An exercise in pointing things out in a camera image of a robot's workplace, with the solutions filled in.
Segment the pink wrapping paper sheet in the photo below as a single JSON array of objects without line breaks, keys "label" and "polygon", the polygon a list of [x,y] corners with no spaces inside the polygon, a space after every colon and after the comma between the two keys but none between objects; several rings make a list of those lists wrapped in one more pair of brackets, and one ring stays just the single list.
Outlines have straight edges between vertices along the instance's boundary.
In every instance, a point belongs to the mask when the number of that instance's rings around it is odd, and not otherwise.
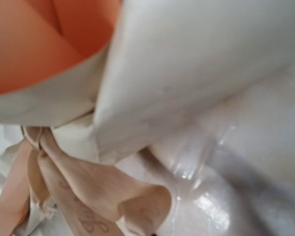
[{"label": "pink wrapping paper sheet", "polygon": [[166,187],[151,236],[295,236],[295,0],[0,0],[0,195],[23,127]]}]

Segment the brown ribbon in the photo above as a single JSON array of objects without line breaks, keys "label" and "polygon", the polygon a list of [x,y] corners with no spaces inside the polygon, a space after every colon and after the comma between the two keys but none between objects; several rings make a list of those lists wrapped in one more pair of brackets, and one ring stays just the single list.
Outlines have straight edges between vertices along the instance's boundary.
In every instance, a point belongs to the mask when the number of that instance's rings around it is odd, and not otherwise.
[{"label": "brown ribbon", "polygon": [[46,127],[23,127],[22,140],[0,195],[0,236],[43,218],[57,206],[76,236],[120,236],[117,221],[138,236],[155,233],[171,210],[169,190],[134,179],[111,165],[67,155]]}]

